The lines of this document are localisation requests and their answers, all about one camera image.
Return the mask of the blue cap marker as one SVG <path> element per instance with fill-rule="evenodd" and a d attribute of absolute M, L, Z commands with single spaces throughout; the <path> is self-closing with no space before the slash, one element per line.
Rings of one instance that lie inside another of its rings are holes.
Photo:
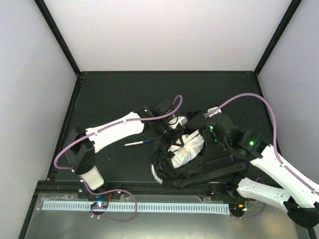
<path fill-rule="evenodd" d="M 137 141 L 137 142 L 126 143 L 126 144 L 124 144 L 124 147 L 133 146 L 133 145 L 139 145 L 139 144 L 144 144 L 144 143 L 149 143 L 149 142 L 151 142 L 150 139 Z"/>

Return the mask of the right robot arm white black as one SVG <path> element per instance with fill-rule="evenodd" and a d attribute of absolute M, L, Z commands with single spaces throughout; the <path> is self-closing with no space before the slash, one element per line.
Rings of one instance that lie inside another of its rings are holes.
<path fill-rule="evenodd" d="M 205 122 L 215 142 L 238 159 L 259 168 L 279 187 L 255 182 L 244 177 L 227 187 L 227 196 L 233 201 L 255 199 L 287 213 L 301 227 L 312 228 L 319 223 L 319 186 L 285 160 L 275 146 L 251 130 L 240 131 L 229 116 L 221 112 L 205 113 Z"/>

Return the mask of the black student bag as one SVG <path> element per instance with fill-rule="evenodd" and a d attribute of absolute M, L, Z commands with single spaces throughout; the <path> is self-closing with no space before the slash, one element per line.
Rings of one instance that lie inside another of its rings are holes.
<path fill-rule="evenodd" d="M 247 161 L 236 158 L 219 145 L 207 146 L 205 141 L 203 149 L 193 160 L 180 168 L 173 168 L 170 160 L 173 154 L 168 151 L 169 148 L 172 145 L 184 146 L 182 135 L 196 130 L 199 130 L 204 138 L 204 130 L 207 128 L 204 112 L 194 112 L 189 114 L 184 126 L 175 129 L 179 131 L 175 144 L 166 144 L 159 139 L 151 164 L 151 173 L 159 184 L 182 189 L 247 170 Z"/>

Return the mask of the white tissue packet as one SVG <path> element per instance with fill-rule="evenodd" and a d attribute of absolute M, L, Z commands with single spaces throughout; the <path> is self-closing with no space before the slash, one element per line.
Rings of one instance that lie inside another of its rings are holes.
<path fill-rule="evenodd" d="M 168 150 L 173 154 L 173 157 L 170 160 L 174 169 L 189 163 L 204 147 L 204 138 L 199 130 L 196 130 L 191 134 L 182 135 L 182 140 L 184 146 L 172 145 Z"/>

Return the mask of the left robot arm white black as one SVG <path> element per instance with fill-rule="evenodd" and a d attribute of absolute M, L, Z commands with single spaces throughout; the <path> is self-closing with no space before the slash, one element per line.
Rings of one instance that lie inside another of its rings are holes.
<path fill-rule="evenodd" d="M 154 132 L 160 139 L 172 142 L 177 131 L 169 119 L 179 110 L 182 96 L 177 106 L 163 101 L 157 106 L 141 106 L 110 123 L 87 129 L 75 128 L 69 135 L 67 146 L 60 152 L 69 161 L 68 167 L 80 177 L 96 199 L 103 198 L 107 186 L 96 165 L 95 154 L 103 148 L 126 137 Z"/>

